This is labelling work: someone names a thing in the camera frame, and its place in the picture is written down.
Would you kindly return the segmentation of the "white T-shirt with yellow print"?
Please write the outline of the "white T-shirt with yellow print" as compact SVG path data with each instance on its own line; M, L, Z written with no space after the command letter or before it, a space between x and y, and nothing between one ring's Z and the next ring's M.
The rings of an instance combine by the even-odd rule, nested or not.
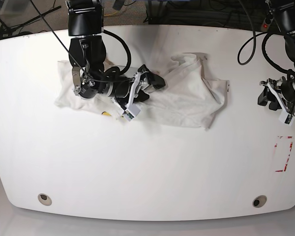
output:
M83 99L74 95L71 72L69 61L58 61L61 90L55 100L56 106L124 121L118 107L107 96L99 94L92 99ZM147 101L137 104L141 111L134 120L208 129L215 114L225 105L228 82L205 79L200 57L191 53L171 56L161 76L166 81L165 88L149 93Z

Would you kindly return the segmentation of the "red tape rectangle marking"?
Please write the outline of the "red tape rectangle marking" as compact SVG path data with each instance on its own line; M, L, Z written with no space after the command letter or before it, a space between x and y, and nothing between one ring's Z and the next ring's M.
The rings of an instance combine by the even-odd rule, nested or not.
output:
M285 172L291 156L293 136L278 136L275 141L272 168L276 173Z

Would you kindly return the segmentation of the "right table grommet hole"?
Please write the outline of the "right table grommet hole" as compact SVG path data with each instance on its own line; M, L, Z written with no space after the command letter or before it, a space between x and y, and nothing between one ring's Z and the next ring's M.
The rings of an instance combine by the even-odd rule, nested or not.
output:
M266 202L267 197L265 195L260 195L253 200L252 205L255 208L261 208L266 204Z

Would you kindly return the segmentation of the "table grommet hole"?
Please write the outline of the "table grommet hole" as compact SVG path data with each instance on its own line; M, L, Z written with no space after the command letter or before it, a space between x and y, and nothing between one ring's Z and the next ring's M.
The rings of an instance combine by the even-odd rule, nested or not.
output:
M255 208L261 208L266 204L266 202L267 197L265 195L260 195L253 200L252 205Z
M48 195L45 195L45 194L39 194L38 200L44 206L50 206L52 204L52 199Z

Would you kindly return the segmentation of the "left table grommet hole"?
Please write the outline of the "left table grommet hole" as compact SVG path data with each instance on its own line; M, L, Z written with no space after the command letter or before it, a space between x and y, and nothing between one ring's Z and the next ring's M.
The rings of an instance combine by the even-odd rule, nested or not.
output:
M39 194L38 200L44 206L50 206L52 204L52 199L48 195L45 195L45 194Z

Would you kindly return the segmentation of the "black tripod stand legs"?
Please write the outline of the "black tripod stand legs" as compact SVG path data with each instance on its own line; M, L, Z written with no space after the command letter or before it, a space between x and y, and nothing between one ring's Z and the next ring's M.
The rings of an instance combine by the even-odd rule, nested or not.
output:
M66 28L67 19L65 16L65 6L62 1L34 0L33 3L53 29ZM28 4L21 14L0 15L0 39L48 31L48 27L39 17L31 3Z

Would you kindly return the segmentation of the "black power strip red switch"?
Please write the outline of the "black power strip red switch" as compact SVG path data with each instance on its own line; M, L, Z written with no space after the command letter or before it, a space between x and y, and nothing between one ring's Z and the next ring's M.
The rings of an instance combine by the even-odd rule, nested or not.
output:
M271 13L268 13L261 25L261 32L267 32L270 28L272 21L273 21L273 15Z

